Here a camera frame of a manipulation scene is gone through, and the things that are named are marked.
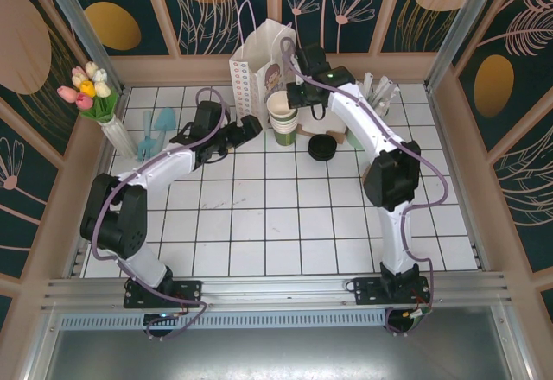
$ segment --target white paper bag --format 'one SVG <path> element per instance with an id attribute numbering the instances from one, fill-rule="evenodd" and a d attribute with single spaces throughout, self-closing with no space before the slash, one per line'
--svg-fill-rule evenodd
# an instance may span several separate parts
<path id="1" fill-rule="evenodd" d="M 238 10 L 238 19 L 246 3 L 253 19 L 251 4 L 247 0 Z M 266 129 L 270 124 L 267 99 L 272 93 L 286 89 L 286 83 L 293 81 L 293 75 L 288 71 L 285 73 L 283 67 L 280 40 L 284 37 L 292 38 L 296 44 L 295 30 L 267 19 L 242 41 L 242 46 L 229 60 L 238 124 L 240 118 L 253 115 Z"/>

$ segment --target teal utensil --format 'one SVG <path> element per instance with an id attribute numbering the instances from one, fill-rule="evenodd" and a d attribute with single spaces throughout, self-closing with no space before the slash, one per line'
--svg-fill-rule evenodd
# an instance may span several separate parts
<path id="1" fill-rule="evenodd" d="M 156 122 L 154 123 L 154 130 L 158 130 L 160 132 L 157 136 L 156 144 L 151 150 L 152 156 L 159 154 L 162 151 L 167 131 L 176 130 L 176 119 L 173 108 L 162 109 Z"/>
<path id="2" fill-rule="evenodd" d="M 152 111 L 144 111 L 144 139 L 138 143 L 137 161 L 144 162 L 152 156 L 152 147 L 156 144 L 156 140 L 149 137 L 152 126 Z"/>

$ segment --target bag handle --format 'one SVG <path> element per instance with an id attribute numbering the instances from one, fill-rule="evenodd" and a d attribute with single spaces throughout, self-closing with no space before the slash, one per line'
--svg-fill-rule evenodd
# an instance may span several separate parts
<path id="1" fill-rule="evenodd" d="M 251 21 L 253 22 L 253 31 L 256 33 L 257 24 L 256 24 L 256 17 L 253 14 L 253 7 L 251 7 L 250 0 L 244 0 L 242 4 L 240 4 L 240 7 L 238 8 L 238 35 L 240 36 L 240 45 L 244 46 L 244 34 L 242 33 L 242 25 L 240 24 L 240 14 L 242 13 L 242 8 L 245 6 L 245 4 L 248 5 L 248 8 L 250 9 L 250 16 Z"/>
<path id="2" fill-rule="evenodd" d="M 273 46 L 275 46 L 275 41 L 277 41 L 278 39 L 278 36 L 280 36 L 280 34 L 286 30 L 286 29 L 289 29 L 292 27 L 292 22 L 288 23 L 286 26 L 284 26 L 283 28 L 280 29 L 280 32 L 278 32 L 275 36 L 275 39 L 273 39 L 273 42 L 270 44 L 270 59 L 273 60 Z"/>

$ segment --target white grid floor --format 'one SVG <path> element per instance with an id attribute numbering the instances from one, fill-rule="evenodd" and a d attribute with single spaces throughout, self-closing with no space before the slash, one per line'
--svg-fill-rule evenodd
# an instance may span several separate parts
<path id="1" fill-rule="evenodd" d="M 194 120 L 198 89 L 134 88 L 124 125 L 138 142 L 143 139 L 143 111 L 152 110 L 156 119 L 169 106 L 182 128 Z M 230 86 L 216 89 L 233 103 Z M 423 156 L 449 175 L 423 86 L 400 89 L 385 121 L 405 141 L 415 139 Z M 175 134 L 168 134 L 167 141 Z M 359 179 L 368 165 L 365 153 L 345 142 L 331 161 L 317 162 L 307 146 L 308 138 L 298 136 L 295 145 L 281 147 L 269 130 L 224 161 L 183 176 L 164 192 L 149 193 L 149 246 L 177 277 L 379 272 L 377 209 Z M 114 155 L 111 174 L 137 165 Z M 412 213 L 412 250 L 430 256 L 436 270 L 477 269 L 476 250 L 449 176 L 448 183 L 446 204 Z M 437 177 L 422 166 L 414 202 L 437 200 L 441 191 Z M 120 276 L 114 263 L 100 263 L 89 252 L 84 265 L 84 277 Z"/>

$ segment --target pink tulip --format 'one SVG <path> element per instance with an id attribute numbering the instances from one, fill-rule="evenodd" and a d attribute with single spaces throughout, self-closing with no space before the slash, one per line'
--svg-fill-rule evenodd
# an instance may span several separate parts
<path id="1" fill-rule="evenodd" d="M 71 89 L 68 86 L 60 86 L 58 88 L 58 95 L 60 95 L 64 101 L 72 104 L 77 99 L 77 91 Z"/>
<path id="2" fill-rule="evenodd" d="M 85 72 L 85 70 L 84 70 L 82 67 L 76 66 L 76 67 L 74 67 L 74 68 L 71 70 L 71 74 L 72 74 L 72 75 L 74 75 L 74 74 L 76 74 L 76 73 L 82 73 L 83 75 L 85 75 L 85 78 L 88 79 L 88 77 L 86 76 L 86 72 Z"/>
<path id="3" fill-rule="evenodd" d="M 83 92 L 79 92 L 77 94 L 77 100 L 75 101 L 75 104 L 77 104 L 77 108 L 83 111 L 90 110 L 94 105 L 92 98 L 90 98 Z"/>

